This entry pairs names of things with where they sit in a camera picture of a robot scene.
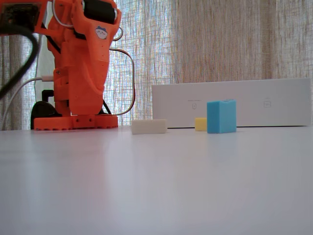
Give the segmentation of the orange gripper with servo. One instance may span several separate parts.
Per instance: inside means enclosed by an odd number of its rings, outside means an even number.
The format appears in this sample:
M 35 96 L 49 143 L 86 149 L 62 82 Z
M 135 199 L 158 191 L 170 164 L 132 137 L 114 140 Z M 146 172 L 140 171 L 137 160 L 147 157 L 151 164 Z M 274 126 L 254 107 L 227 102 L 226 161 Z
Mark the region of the orange gripper with servo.
M 54 0 L 53 18 L 61 26 L 86 30 L 92 82 L 104 90 L 110 63 L 110 45 L 117 33 L 121 12 L 112 0 Z

